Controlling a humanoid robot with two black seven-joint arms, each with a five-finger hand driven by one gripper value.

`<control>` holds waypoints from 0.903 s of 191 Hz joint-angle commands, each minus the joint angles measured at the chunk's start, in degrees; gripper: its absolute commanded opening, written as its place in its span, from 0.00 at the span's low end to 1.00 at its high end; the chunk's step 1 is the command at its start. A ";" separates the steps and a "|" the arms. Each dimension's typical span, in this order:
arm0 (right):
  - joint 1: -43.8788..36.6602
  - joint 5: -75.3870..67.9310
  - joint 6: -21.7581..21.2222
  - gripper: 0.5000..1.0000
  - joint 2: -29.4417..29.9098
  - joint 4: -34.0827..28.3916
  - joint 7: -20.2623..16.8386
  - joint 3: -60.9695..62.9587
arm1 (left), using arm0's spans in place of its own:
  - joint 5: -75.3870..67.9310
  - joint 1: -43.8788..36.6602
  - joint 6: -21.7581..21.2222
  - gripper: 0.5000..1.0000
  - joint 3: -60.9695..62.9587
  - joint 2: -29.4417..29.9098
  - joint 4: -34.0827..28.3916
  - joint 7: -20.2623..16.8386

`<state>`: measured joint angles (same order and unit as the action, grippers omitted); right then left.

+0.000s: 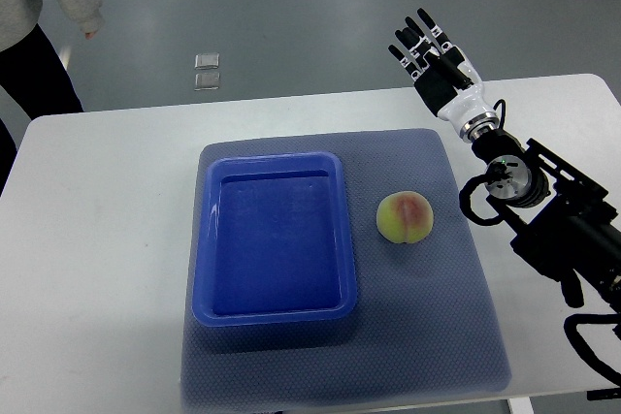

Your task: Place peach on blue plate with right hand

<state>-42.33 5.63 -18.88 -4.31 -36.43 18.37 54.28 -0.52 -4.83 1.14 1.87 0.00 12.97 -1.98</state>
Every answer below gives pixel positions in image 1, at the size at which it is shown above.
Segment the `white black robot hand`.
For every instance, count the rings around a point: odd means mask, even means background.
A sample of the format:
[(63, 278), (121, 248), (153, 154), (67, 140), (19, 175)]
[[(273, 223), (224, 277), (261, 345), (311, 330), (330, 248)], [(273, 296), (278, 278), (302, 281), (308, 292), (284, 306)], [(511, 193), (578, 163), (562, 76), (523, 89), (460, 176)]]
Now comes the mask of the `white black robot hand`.
[(484, 85), (467, 55), (422, 8), (395, 31), (389, 52), (408, 73), (429, 112), (450, 123), (466, 143), (501, 128), (501, 118), (483, 97)]

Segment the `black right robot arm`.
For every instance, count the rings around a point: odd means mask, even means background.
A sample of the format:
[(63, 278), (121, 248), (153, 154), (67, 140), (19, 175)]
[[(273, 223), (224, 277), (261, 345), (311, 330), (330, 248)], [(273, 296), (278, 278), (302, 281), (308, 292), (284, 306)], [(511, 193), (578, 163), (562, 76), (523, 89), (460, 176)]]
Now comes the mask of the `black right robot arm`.
[(558, 282), (568, 306), (583, 306), (587, 282), (618, 311), (620, 232), (607, 191), (536, 140), (520, 143), (502, 122), (475, 133), (472, 151), (486, 170), (460, 191), (462, 213), (479, 226), (507, 224), (514, 253)]

